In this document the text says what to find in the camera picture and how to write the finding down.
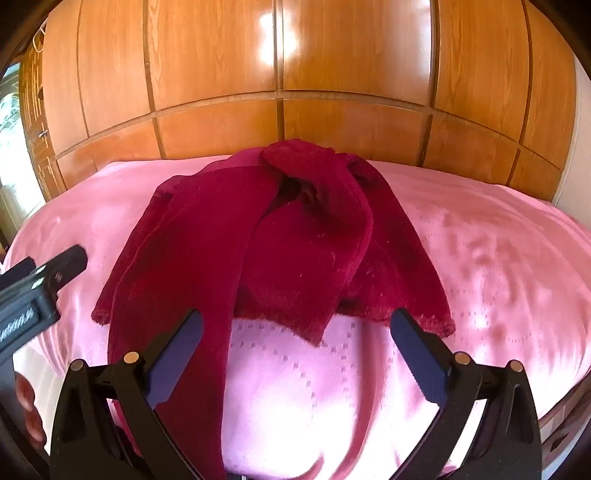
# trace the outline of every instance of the bed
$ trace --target bed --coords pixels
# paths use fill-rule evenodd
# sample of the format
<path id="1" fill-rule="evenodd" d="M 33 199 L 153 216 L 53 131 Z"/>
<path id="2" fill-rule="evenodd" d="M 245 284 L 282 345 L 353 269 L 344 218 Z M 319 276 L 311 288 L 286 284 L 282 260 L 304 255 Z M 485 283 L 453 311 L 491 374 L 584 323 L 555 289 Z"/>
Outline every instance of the bed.
<path id="1" fill-rule="evenodd" d="M 172 175 L 195 173 L 223 158 L 113 163 L 43 207 L 19 232 L 5 268 L 27 255 L 42 263 L 74 243 L 81 243 L 89 254 L 87 271 L 60 295 L 62 320 L 15 356 L 16 370 L 27 376 L 39 393 L 38 406 L 48 436 L 69 363 L 80 357 L 91 365 L 106 362 L 108 329 L 96 324 L 84 328 L 81 325 L 90 322 L 102 286 L 152 192 Z M 549 203 L 504 186 L 434 170 L 372 164 L 397 195 L 441 277 L 457 326 L 456 333 L 446 339 L 448 347 L 467 351 L 483 364 L 505 365 L 511 358 L 524 363 L 540 418 L 544 478 L 549 478 L 591 417 L 591 234 Z M 334 318 L 329 329 L 338 330 L 341 320 Z M 352 322 L 353 328 L 356 320 L 346 320 L 347 325 Z M 256 369 L 257 360 L 249 357 L 244 362 L 240 356 L 244 354 L 237 351 L 245 343 L 248 346 L 252 341 L 254 345 L 252 335 L 258 324 L 240 319 L 234 323 L 222 428 L 226 467 L 254 478 L 300 476 L 309 471 L 309 463 L 288 461 L 286 455 L 273 448 L 275 462 L 270 465 L 263 450 L 271 447 L 265 442 L 260 443 L 260 452 L 249 457 L 245 442 L 226 422 L 226 411 L 239 423 L 242 416 L 249 417 L 244 415 L 246 408 L 262 408 L 261 403 L 269 399 L 265 391 L 252 390 L 263 400 L 246 406 L 248 402 L 238 394 L 252 387 L 242 379 L 247 377 L 247 368 Z M 292 349 L 283 358 L 302 352 L 304 347 L 298 339 L 277 330 L 276 340 Z M 333 333 L 350 338 L 346 330 Z M 387 385 L 377 414 L 387 432 L 369 435 L 347 478 L 389 478 L 436 411 L 435 406 L 419 398 L 420 392 L 387 331 L 376 331 L 376 335 L 385 345 L 384 361 L 388 365 Z M 328 345 L 306 352 L 329 359 L 331 350 Z M 298 368 L 304 369 L 305 361 L 302 359 Z M 337 372 L 354 369 L 350 358 L 347 365 L 338 358 L 327 361 L 334 361 Z M 350 376 L 353 380 L 349 379 L 351 385 L 347 388 L 354 388 L 354 374 Z M 342 407 L 345 418 L 346 406 Z M 473 411 L 450 459 L 451 468 L 461 464 L 482 407 L 479 403 Z M 276 422 L 277 431 L 273 433 L 277 435 L 270 436 L 274 441 L 280 439 L 281 450 L 291 451 L 295 444 L 290 439 L 308 438 L 308 431 L 298 430 L 298 422 L 308 425 L 308 418 Z M 256 437 L 269 428 L 263 422 L 255 426 L 240 424 L 238 430 L 242 435 L 246 432 Z M 345 428 L 341 436 L 347 438 L 349 434 Z M 383 442 L 386 437 L 394 438 Z M 314 478 L 330 478 L 343 449 L 346 445 L 325 449 L 324 466 Z M 312 450 L 303 456 L 315 458 L 317 452 Z"/>

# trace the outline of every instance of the wood paneling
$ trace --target wood paneling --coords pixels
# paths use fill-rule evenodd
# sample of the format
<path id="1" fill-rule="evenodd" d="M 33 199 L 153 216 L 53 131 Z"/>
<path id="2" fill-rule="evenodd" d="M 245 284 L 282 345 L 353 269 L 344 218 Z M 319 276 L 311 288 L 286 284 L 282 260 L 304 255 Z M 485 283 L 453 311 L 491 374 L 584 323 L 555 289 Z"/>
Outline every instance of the wood paneling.
<path id="1" fill-rule="evenodd" d="M 286 89 L 426 104 L 429 0 L 283 0 Z"/>
<path id="2" fill-rule="evenodd" d="M 272 0 L 149 0 L 156 109 L 274 90 L 272 10 Z"/>
<path id="3" fill-rule="evenodd" d="M 82 3 L 80 91 L 90 135 L 150 112 L 142 4 L 143 0 Z"/>
<path id="4" fill-rule="evenodd" d="M 57 163 L 49 159 L 49 157 L 42 159 L 38 164 L 34 165 L 34 170 L 44 194 L 49 199 L 54 199 L 67 190 Z"/>
<path id="5" fill-rule="evenodd" d="M 479 125 L 435 115 L 424 166 L 487 183 L 505 184 L 517 145 Z"/>
<path id="6" fill-rule="evenodd" d="M 152 120 L 146 120 L 84 145 L 57 162 L 66 186 L 72 188 L 114 161 L 159 157 L 154 125 Z"/>
<path id="7" fill-rule="evenodd" d="M 76 60 L 81 1 L 64 0 L 47 20 L 43 45 L 43 94 L 56 154 L 88 137 L 80 103 Z"/>
<path id="8" fill-rule="evenodd" d="M 539 155 L 521 150 L 509 187 L 531 197 L 552 201 L 562 172 Z"/>
<path id="9" fill-rule="evenodd" d="M 245 100 L 195 107 L 158 118 L 170 159 L 233 154 L 278 140 L 275 100 Z"/>
<path id="10" fill-rule="evenodd" d="M 285 138 L 301 138 L 368 160 L 416 165 L 426 115 L 346 100 L 285 100 Z"/>
<path id="11" fill-rule="evenodd" d="M 439 0 L 435 106 L 519 140 L 530 53 L 520 0 Z"/>
<path id="12" fill-rule="evenodd" d="M 530 114 L 523 144 L 564 168 L 576 105 L 574 55 L 554 25 L 526 2 L 532 46 Z"/>
<path id="13" fill-rule="evenodd" d="M 43 45 L 43 36 L 37 37 L 37 45 Z M 66 191 L 59 169 L 50 162 L 54 157 L 51 138 L 45 115 L 43 88 L 42 53 L 31 44 L 21 59 L 18 76 L 22 126 L 33 170 L 46 201 Z"/>
<path id="14" fill-rule="evenodd" d="M 71 189 L 97 172 L 92 159 L 80 155 L 78 150 L 64 155 L 57 161 L 57 165 L 67 189 Z"/>

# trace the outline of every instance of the black clamp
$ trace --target black clamp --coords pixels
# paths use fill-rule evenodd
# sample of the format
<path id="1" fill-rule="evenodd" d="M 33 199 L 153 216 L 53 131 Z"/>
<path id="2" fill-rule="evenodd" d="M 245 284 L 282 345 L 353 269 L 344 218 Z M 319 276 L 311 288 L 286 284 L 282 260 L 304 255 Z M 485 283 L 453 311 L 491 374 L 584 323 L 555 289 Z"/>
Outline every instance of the black clamp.
<path id="1" fill-rule="evenodd" d="M 195 311 L 145 351 L 128 352 L 117 364 L 72 362 L 57 406 L 51 457 L 28 444 L 22 410 L 10 398 L 14 385 L 2 387 L 2 378 L 14 381 L 8 361 L 14 351 L 59 319 L 57 291 L 84 270 L 86 260 L 76 246 L 39 268 L 27 259 L 0 276 L 0 339 L 7 329 L 0 342 L 0 393 L 5 394 L 0 397 L 0 473 L 15 480 L 203 480 L 154 411 L 169 399 L 202 338 L 202 318 Z M 31 308 L 34 315 L 27 319 Z M 392 314 L 391 335 L 425 398 L 440 408 L 391 480 L 540 480 L 540 431 L 520 362 L 487 367 L 464 352 L 453 354 L 404 309 Z M 115 427 L 108 399 L 119 401 L 141 457 Z M 474 403 L 483 399 L 485 411 L 464 463 L 441 476 Z"/>
<path id="2" fill-rule="evenodd" d="M 391 480 L 540 480 L 540 429 L 523 364 L 479 365 L 467 353 L 451 353 L 432 333 L 423 332 L 404 309 L 392 315 L 396 346 L 426 400 L 439 412 Z M 476 400 L 486 399 L 466 459 L 440 477 Z"/>

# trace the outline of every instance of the red fur garment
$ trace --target red fur garment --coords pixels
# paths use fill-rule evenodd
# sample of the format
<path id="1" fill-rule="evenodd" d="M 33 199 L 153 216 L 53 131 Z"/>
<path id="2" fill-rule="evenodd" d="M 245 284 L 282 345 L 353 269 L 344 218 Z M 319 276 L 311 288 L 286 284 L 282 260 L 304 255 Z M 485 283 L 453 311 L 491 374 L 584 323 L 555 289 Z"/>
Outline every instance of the red fur garment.
<path id="1" fill-rule="evenodd" d="M 222 480 L 233 317 L 273 320 L 318 345 L 335 312 L 387 322 L 400 306 L 431 332 L 454 331 L 437 272 L 383 177 L 355 155 L 291 140 L 164 182 L 92 317 L 111 323 L 116 362 L 201 311 L 203 340 L 158 413 L 202 475 Z"/>

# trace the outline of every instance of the white wall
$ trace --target white wall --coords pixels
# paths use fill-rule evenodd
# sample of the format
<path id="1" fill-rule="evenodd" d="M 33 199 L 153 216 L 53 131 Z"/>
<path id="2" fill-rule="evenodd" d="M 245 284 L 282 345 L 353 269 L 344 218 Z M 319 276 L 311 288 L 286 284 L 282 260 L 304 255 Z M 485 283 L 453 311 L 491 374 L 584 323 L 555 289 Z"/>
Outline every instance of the white wall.
<path id="1" fill-rule="evenodd" d="M 575 64 L 577 108 L 573 138 L 553 203 L 591 229 L 591 80 L 578 59 Z"/>

